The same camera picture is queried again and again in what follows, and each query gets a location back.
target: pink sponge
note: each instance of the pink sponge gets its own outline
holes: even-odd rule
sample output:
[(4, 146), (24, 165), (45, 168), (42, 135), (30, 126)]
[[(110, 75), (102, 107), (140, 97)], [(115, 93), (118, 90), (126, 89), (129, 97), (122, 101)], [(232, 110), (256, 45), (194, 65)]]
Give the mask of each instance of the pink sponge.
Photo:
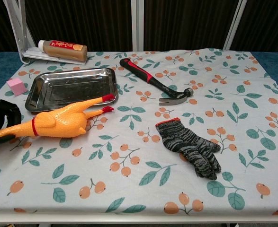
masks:
[(6, 82), (14, 93), (15, 96), (21, 95), (24, 92), (27, 92), (26, 87), (24, 86), (23, 82), (19, 78), (14, 78)]

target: stainless steel tray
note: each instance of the stainless steel tray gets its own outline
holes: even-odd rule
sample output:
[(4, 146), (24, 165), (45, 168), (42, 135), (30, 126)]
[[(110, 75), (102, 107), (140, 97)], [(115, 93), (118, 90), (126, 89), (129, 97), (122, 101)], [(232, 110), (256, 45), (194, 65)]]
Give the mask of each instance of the stainless steel tray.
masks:
[(115, 72), (108, 68), (47, 72), (37, 76), (29, 91), (25, 108), (31, 112), (49, 111), (70, 103), (107, 94), (118, 98)]

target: rubber chicken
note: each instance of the rubber chicken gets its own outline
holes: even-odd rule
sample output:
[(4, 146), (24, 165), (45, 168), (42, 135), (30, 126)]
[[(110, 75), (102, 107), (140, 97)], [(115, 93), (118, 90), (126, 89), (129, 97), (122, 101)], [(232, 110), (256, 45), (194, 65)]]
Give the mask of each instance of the rubber chicken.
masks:
[(32, 120), (0, 130), (0, 137), (5, 135), (21, 136), (49, 136), (70, 138), (86, 133), (86, 122), (102, 113), (111, 112), (114, 108), (106, 106), (100, 110), (83, 112), (90, 106), (113, 100), (112, 94), (91, 100), (69, 104), (63, 108), (50, 112), (41, 112)]

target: red label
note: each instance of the red label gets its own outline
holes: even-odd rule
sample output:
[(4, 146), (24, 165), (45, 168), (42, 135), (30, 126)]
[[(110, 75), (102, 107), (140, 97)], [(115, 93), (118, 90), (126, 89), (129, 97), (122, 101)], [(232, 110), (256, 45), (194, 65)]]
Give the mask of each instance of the red label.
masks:
[(72, 44), (72, 43), (62, 42), (62, 41), (57, 41), (57, 40), (52, 40), (52, 42), (49, 45), (55, 46), (55, 47), (71, 49), (71, 50), (77, 50), (77, 51), (82, 50), (82, 47), (83, 47), (82, 45), (79, 45), (79, 44)]

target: hammer handle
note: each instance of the hammer handle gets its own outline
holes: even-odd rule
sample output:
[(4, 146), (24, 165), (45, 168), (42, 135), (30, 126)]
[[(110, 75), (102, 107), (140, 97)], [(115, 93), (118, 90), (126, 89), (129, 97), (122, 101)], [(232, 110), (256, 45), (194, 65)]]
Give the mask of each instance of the hammer handle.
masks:
[(154, 85), (161, 91), (165, 92), (170, 97), (176, 97), (180, 95), (180, 92), (174, 91), (169, 87), (163, 85), (159, 82), (156, 78), (154, 78), (150, 73), (146, 72), (144, 69), (140, 68), (139, 66), (133, 64), (129, 58), (124, 58), (120, 60), (120, 65), (123, 66), (125, 69), (131, 71), (135, 74), (138, 78), (144, 80), (145, 82)]

